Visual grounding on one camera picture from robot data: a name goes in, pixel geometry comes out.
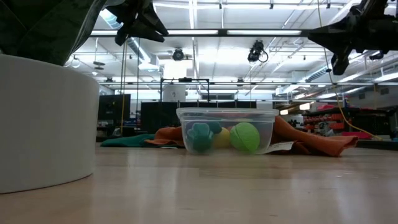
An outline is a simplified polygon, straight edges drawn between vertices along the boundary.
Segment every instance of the orange cloth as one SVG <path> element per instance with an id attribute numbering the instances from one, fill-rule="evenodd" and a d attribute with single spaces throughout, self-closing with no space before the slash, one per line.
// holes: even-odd
<path id="1" fill-rule="evenodd" d="M 160 128 L 155 134 L 155 140 L 145 140 L 155 145 L 179 145 L 184 146 L 182 128 Z"/>
<path id="2" fill-rule="evenodd" d="M 344 149 L 355 147 L 358 142 L 356 136 L 333 136 L 323 137 L 310 133 L 305 133 L 294 129 L 288 122 L 280 116 L 275 117 L 274 130 L 272 132 L 271 144 L 282 141 L 294 141 L 292 150 L 278 151 L 276 153 L 293 154 L 312 154 L 321 156 L 340 156 Z M 155 140 L 145 140 L 145 142 L 156 145 L 179 145 L 183 146 L 182 129 L 161 128 L 155 134 Z"/>

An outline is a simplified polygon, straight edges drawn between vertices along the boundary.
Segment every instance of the yellow ball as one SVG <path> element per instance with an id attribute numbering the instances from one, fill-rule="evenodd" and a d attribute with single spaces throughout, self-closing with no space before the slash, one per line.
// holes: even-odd
<path id="1" fill-rule="evenodd" d="M 223 128 L 220 133 L 213 136 L 213 147 L 225 149 L 229 147 L 229 131 Z"/>

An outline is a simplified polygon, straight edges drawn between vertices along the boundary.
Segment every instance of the green cloth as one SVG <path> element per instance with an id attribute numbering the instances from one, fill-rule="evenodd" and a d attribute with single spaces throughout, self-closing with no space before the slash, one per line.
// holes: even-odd
<path id="1" fill-rule="evenodd" d="M 146 143 L 145 140 L 154 140 L 154 134 L 140 134 L 133 137 L 123 137 L 108 139 L 101 143 L 101 147 L 154 147 L 153 144 Z"/>

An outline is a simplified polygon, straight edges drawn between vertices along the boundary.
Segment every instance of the wooden floor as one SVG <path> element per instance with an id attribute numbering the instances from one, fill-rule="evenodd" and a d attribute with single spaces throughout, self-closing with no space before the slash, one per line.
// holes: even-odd
<path id="1" fill-rule="evenodd" d="M 96 154 L 96 171 L 85 179 L 0 195 L 0 223 L 398 223 L 394 151 L 348 149 L 341 158 Z"/>

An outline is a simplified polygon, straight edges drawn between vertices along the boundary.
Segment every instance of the clear plastic container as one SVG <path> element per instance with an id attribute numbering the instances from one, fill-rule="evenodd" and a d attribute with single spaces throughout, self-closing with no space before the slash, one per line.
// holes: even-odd
<path id="1" fill-rule="evenodd" d="M 179 108 L 184 145 L 193 154 L 233 149 L 263 154 L 269 147 L 278 110 Z"/>

